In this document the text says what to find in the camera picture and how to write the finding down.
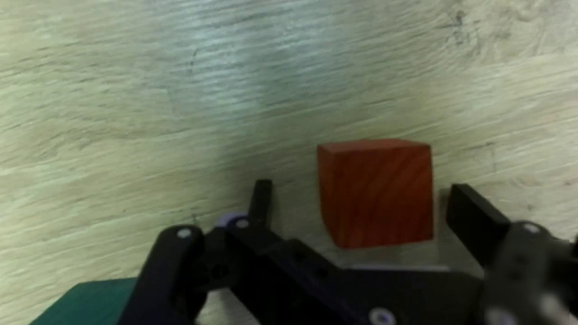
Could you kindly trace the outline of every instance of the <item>wooden block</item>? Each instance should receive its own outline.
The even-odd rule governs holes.
[[[317,147],[324,228],[339,248],[373,248],[433,237],[427,145],[384,139]]]

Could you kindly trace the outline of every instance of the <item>screw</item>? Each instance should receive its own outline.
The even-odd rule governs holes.
[[[487,309],[485,318],[490,325],[516,325],[516,320],[501,309]]]
[[[234,222],[234,226],[239,228],[239,230],[245,230],[245,228],[248,228],[248,221],[247,219],[239,219],[239,221]]]
[[[528,231],[528,233],[539,233],[539,228],[534,226],[534,224],[523,224],[523,230]]]
[[[178,233],[176,233],[178,239],[189,239],[191,235],[192,235],[192,231],[187,230],[187,228],[182,228],[182,230],[178,230]]]
[[[382,307],[375,307],[368,313],[368,320],[371,325],[395,325],[395,316]]]

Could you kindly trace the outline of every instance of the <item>light wooden table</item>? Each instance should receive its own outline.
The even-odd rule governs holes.
[[[209,230],[275,181],[274,230],[348,264],[472,269],[429,244],[340,253],[317,143],[433,147],[512,219],[578,233],[573,0],[0,0],[0,324],[136,275],[171,224]],[[200,324],[239,324],[214,295]]]

